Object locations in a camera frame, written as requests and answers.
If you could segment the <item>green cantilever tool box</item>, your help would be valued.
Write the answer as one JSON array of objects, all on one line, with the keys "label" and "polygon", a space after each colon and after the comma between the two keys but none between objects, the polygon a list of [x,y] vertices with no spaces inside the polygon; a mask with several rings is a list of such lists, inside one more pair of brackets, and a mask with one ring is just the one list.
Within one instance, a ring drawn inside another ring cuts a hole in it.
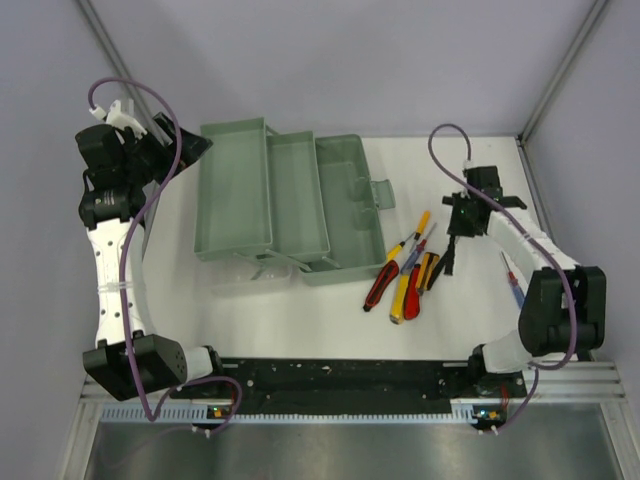
[{"label": "green cantilever tool box", "polygon": [[278,133],[262,117],[204,124],[194,253],[258,270],[295,267],[306,284],[373,278],[387,251],[380,213],[395,206],[356,134]]}]

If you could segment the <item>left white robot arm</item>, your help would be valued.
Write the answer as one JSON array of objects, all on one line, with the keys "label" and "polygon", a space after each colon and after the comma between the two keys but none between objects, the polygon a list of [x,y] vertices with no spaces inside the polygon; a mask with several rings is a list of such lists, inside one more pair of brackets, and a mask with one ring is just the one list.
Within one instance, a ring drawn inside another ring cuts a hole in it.
[{"label": "left white robot arm", "polygon": [[153,120],[170,139],[164,143],[120,107],[92,109],[97,125],[75,136],[86,164],[79,216],[94,253],[99,297],[95,346],[84,352],[83,366],[119,401],[191,381],[203,395],[216,396],[227,374],[213,348],[184,349],[152,330],[142,266],[145,225],[135,219],[148,184],[180,174],[212,143],[158,113]]}]

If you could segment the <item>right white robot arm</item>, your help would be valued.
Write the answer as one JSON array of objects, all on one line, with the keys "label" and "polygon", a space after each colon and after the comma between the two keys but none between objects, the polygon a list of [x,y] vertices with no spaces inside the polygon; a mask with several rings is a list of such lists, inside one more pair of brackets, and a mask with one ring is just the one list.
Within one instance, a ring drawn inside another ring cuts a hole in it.
[{"label": "right white robot arm", "polygon": [[562,252],[519,197],[504,195],[496,167],[468,165],[463,178],[462,191],[442,200],[451,208],[445,273],[453,272],[458,239],[488,236],[526,282],[516,329],[476,346],[468,359],[469,388],[487,396],[502,385],[503,374],[520,371],[536,358],[602,346],[606,275]]}]

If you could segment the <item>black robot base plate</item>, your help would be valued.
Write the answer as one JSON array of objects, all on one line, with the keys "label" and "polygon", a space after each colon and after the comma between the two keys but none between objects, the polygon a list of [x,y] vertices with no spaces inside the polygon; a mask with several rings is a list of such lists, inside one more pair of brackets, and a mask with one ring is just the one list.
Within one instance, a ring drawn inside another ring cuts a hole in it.
[{"label": "black robot base plate", "polygon": [[245,402],[325,393],[416,393],[426,400],[526,395],[521,373],[475,380],[465,361],[224,358],[214,372],[240,383]]}]

